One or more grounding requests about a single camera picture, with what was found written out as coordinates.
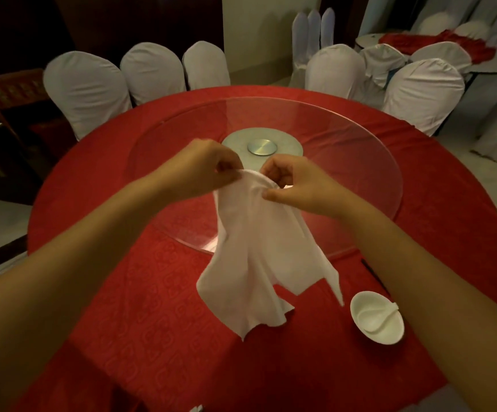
person's left hand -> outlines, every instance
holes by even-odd
[[[194,198],[241,178],[236,152],[214,140],[195,139],[149,176],[170,202]]]

white wall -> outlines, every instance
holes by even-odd
[[[395,0],[369,0],[359,35],[379,33],[386,28]]]
[[[291,25],[320,0],[222,0],[224,50],[230,72],[292,55]]]

black chopstick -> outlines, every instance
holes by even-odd
[[[378,276],[376,276],[376,273],[374,272],[374,270],[369,266],[369,264],[367,263],[367,261],[365,259],[361,259],[361,263],[363,263],[363,266],[365,266],[365,268],[370,272],[370,274],[377,280],[377,282],[380,284],[380,286],[382,286],[382,289],[384,291],[386,291],[386,293],[389,295],[389,292],[387,291],[386,287],[384,286],[384,284],[382,283],[382,281],[380,280],[380,278]]]

forearm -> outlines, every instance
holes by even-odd
[[[446,378],[475,410],[497,411],[497,305],[344,191],[336,217]]]
[[[140,179],[0,277],[0,408],[64,342],[166,200]]]

white spoon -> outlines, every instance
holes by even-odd
[[[362,311],[357,315],[357,322],[366,332],[377,332],[390,315],[397,312],[398,309],[397,304],[392,303],[386,308]]]

